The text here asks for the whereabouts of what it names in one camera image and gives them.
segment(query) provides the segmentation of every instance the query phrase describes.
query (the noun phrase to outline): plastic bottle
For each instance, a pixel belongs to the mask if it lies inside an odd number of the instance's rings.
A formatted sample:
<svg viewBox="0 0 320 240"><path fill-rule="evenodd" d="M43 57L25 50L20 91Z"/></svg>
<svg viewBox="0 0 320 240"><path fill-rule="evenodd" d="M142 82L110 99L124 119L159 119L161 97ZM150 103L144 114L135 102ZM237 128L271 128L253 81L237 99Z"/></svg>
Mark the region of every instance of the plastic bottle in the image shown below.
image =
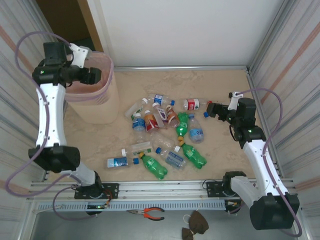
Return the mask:
<svg viewBox="0 0 320 240"><path fill-rule="evenodd" d="M148 169L153 175L155 175L157 179L164 179L165 175L167 175L168 173L168 170L164 166L162 166L153 157L147 156L143 152L139 154L139 157L142 159L145 168Z"/></svg>
<svg viewBox="0 0 320 240"><path fill-rule="evenodd" d="M159 154L167 164L176 169L183 169L186 165L186 161L182 156L179 156L176 152L173 152L169 149L162 150L161 147L158 147L155 150L155 153Z"/></svg>
<svg viewBox="0 0 320 240"><path fill-rule="evenodd" d="M141 100L136 101L125 113L124 115L131 121L135 118L135 114L141 113L144 109L144 106L148 104L148 99L142 98Z"/></svg>
<svg viewBox="0 0 320 240"><path fill-rule="evenodd" d="M113 157L105 160L104 169L117 169L118 167L125 167L131 164L139 164L139 158L135 157L132 161L129 161L127 157Z"/></svg>
<svg viewBox="0 0 320 240"><path fill-rule="evenodd" d="M176 112L174 111L173 107L168 105L165 108L166 110L166 117L168 118L168 124L171 128L176 128L179 126L180 121L179 118L176 114Z"/></svg>
<svg viewBox="0 0 320 240"><path fill-rule="evenodd" d="M208 105L208 103L212 103L212 101L208 101L204 98L189 98L183 100L183 109L192 111L198 110L199 108L204 108Z"/></svg>
<svg viewBox="0 0 320 240"><path fill-rule="evenodd" d="M176 133L178 134L178 140L183 140L183 136L186 135L186 133L188 132L188 119L189 116L186 112L179 112L178 113L178 118L180 121L179 126L176 127Z"/></svg>
<svg viewBox="0 0 320 240"><path fill-rule="evenodd" d="M154 131L150 134L150 142L153 146L153 149L161 147L164 149L174 150L176 153L179 152L180 147L176 146L175 141L162 135L161 133Z"/></svg>
<svg viewBox="0 0 320 240"><path fill-rule="evenodd" d="M207 160L201 156L193 146L187 145L184 141L180 141L179 145L182 148L186 158L189 159L197 169L201 169L204 165L206 165Z"/></svg>
<svg viewBox="0 0 320 240"><path fill-rule="evenodd" d="M204 131L202 130L200 123L195 119L194 114L189 114L189 136L194 144L202 143L205 139Z"/></svg>
<svg viewBox="0 0 320 240"><path fill-rule="evenodd" d="M147 141L146 123L145 120L141 117L140 113L134 114L132 129L134 132L135 141L137 143L143 143Z"/></svg>
<svg viewBox="0 0 320 240"><path fill-rule="evenodd" d="M152 103L158 103L160 105L175 105L175 101L174 100L170 100L169 97L165 96L165 95L160 95L160 94L155 94L155 93L150 93L149 96L147 97L147 99L149 101L151 101Z"/></svg>
<svg viewBox="0 0 320 240"><path fill-rule="evenodd" d="M154 150L149 141L133 144L121 150L123 157L136 158L139 153L152 153Z"/></svg>
<svg viewBox="0 0 320 240"><path fill-rule="evenodd" d="M160 104L157 102L152 104L152 107L153 107L153 115L154 115L154 118L155 118L159 128L164 128L165 123L168 123L168 119L167 119L167 115L166 115L165 110L163 110L160 107Z"/></svg>
<svg viewBox="0 0 320 240"><path fill-rule="evenodd" d="M145 129L148 133L152 133L159 129L155 116L149 111L144 112Z"/></svg>

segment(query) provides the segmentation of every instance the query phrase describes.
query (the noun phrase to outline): beige floor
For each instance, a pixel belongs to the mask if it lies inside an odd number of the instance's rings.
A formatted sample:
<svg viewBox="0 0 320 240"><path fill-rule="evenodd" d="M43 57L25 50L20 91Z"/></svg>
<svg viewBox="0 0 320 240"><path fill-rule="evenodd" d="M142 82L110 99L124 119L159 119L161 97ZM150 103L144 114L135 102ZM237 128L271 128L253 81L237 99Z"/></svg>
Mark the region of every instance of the beige floor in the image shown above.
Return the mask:
<svg viewBox="0 0 320 240"><path fill-rule="evenodd" d="M134 142L130 122L124 117L124 111L136 100L149 93L159 93L174 100L183 98L207 98L213 102L228 104L228 93L249 88L245 72L242 70L215 71L138 71L116 72L116 83L120 97L120 109L111 124L88 124L69 106L64 118L64 130L68 146L78 147L81 160L98 172L102 181L153 181L156 178L143 164L120 169L104 169L104 161L110 157L121 156L121 149ZM205 135L204 142L194 144L207 159L202 169L196 169L191 162L186 168L176 170L167 165L160 157L152 153L166 168L168 174L164 180L204 180L221 179L227 171L244 171L254 178L253 170L239 143L233 141L226 122L216 118L204 118L203 110L195 113ZM171 137L177 143L175 129L162 129L161 133Z"/></svg>

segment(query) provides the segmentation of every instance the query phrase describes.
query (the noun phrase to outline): orange-handled pliers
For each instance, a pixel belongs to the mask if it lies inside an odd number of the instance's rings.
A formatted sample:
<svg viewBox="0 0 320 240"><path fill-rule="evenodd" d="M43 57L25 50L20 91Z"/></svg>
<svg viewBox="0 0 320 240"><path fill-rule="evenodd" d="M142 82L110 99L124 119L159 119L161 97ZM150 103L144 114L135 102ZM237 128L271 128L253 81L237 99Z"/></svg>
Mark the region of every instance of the orange-handled pliers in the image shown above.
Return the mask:
<svg viewBox="0 0 320 240"><path fill-rule="evenodd" d="M150 219L152 221L161 221L161 220L165 219L163 216L162 217L154 217L154 216L150 216L149 214L147 214L147 212L150 212L152 210L161 211L161 212L165 211L160 207L153 206L150 208L145 208L144 210L138 210L138 209L127 210L127 212L132 213L132 214L143 215L145 218Z"/></svg>

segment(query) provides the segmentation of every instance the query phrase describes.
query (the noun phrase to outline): robotic arm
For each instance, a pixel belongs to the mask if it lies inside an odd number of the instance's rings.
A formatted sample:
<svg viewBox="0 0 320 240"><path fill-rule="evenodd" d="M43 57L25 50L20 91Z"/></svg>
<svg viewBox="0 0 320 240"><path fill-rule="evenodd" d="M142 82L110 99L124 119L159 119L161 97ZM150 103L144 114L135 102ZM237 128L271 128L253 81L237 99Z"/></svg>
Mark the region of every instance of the robotic arm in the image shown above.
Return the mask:
<svg viewBox="0 0 320 240"><path fill-rule="evenodd" d="M251 98L229 93L230 105L209 103L207 113L218 120L227 121L233 139L247 155L257 181L257 188L250 183L242 172L227 172L223 177L223 191L232 196L237 193L250 209L251 223L257 230L289 229L294 218L275 188L263 159L263 148L266 136L262 129L256 126L256 104ZM294 213L299 208L299 199L289 194L274 168L269 151L265 153L271 174L277 182L282 194L288 200Z"/></svg>
<svg viewBox="0 0 320 240"><path fill-rule="evenodd" d="M81 162L80 152L76 147L67 146L63 127L63 105L67 84L80 81L83 84L96 84L100 81L101 71L97 68L84 68L84 62L91 52L89 48L71 44L73 59L67 61L66 45L62 42L46 42L43 44L45 59L32 73L33 79L44 92L44 102L37 91L39 100L39 132L36 148L29 149L31 158L40 148L45 136L46 110L49 108L49 132L45 148L34 160L41 168L54 173L70 174L80 180L79 192L97 198L103 194L103 186L99 175Z"/></svg>

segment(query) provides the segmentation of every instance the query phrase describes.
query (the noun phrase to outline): brown cloth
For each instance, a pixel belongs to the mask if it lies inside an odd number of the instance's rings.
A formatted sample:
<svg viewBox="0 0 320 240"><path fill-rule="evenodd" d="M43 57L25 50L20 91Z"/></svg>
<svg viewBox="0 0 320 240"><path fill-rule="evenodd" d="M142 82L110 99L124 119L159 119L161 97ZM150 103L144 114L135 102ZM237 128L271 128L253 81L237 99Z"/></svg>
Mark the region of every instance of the brown cloth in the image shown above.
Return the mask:
<svg viewBox="0 0 320 240"><path fill-rule="evenodd" d="M207 220L198 211L194 211L189 218L189 227L182 228L183 240L193 240L195 234L204 234L209 229Z"/></svg>

